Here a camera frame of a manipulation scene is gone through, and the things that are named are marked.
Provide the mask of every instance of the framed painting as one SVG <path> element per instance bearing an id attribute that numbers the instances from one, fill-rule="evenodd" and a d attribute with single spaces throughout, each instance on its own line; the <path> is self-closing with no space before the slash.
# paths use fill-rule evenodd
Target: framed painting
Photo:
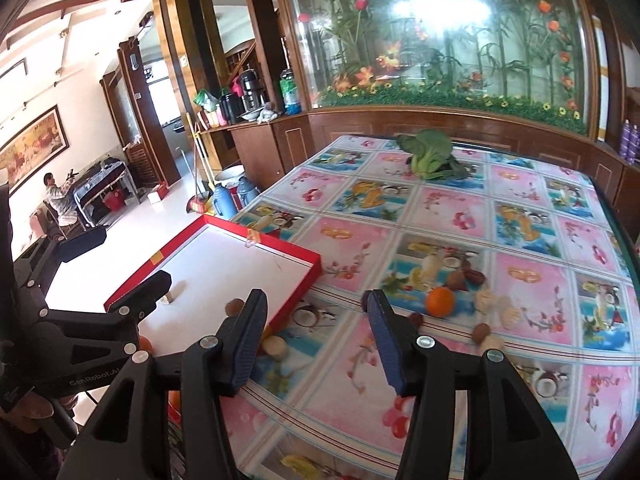
<path id="1" fill-rule="evenodd" d="M 9 195 L 68 147 L 57 106 L 27 124 L 0 148 L 0 168 L 9 172 Z"/>

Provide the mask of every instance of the white bucket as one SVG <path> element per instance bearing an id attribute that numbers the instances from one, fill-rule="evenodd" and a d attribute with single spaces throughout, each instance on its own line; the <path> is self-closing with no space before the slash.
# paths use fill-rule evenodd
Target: white bucket
<path id="1" fill-rule="evenodd" d="M 232 166 L 231 168 L 226 168 L 224 171 L 220 171 L 220 173 L 215 176 L 215 181 L 224 187 L 235 187 L 240 182 L 241 176 L 244 176 L 244 166 L 239 164 L 238 166 Z"/>

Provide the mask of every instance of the window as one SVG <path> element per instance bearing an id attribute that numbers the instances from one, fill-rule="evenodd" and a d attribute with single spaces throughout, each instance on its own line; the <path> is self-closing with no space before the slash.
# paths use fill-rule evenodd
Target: window
<path id="1" fill-rule="evenodd" d="M 164 60 L 161 59 L 146 65 L 145 77 L 160 124 L 164 126 L 180 117 L 180 108 L 178 108 L 174 88 L 169 79 L 169 70 Z"/>

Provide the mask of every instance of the leafy green vegetable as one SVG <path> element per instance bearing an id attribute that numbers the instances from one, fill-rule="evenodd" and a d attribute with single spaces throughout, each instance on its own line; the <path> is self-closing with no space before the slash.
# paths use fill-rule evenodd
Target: leafy green vegetable
<path id="1" fill-rule="evenodd" d="M 396 141 L 403 151 L 413 155 L 411 171 L 419 178 L 433 180 L 468 176 L 465 167 L 451 155 L 453 143 L 447 134 L 437 130 L 422 130 L 415 136 L 397 136 Z"/>

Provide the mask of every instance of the orange fruit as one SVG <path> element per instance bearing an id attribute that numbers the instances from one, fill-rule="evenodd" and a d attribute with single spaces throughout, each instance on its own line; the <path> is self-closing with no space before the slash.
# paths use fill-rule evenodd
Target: orange fruit
<path id="1" fill-rule="evenodd" d="M 180 391 L 171 390 L 169 392 L 169 404 L 176 412 L 180 411 Z"/>
<path id="2" fill-rule="evenodd" d="M 154 354 L 154 346 L 151 344 L 151 341 L 149 341 L 149 339 L 147 339 L 143 335 L 140 336 L 140 349 L 146 350 L 151 355 Z"/>
<path id="3" fill-rule="evenodd" d="M 434 317 L 447 317 L 453 312 L 456 295 L 446 286 L 434 288 L 424 300 L 427 314 Z"/>

